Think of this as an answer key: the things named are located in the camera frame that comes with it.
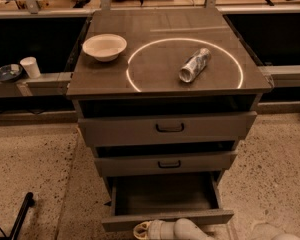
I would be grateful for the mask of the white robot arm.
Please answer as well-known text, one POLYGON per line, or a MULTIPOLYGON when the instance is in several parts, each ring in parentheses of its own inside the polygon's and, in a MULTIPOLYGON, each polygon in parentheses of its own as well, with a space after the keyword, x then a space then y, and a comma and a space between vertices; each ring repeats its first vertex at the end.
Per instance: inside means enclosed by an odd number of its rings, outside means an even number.
MULTIPOLYGON (((144 221, 134 227, 133 235, 137 240, 217 240, 186 218, 175 222, 144 221)), ((248 240, 300 240, 300 237, 279 232, 269 224, 257 224, 248 240)))

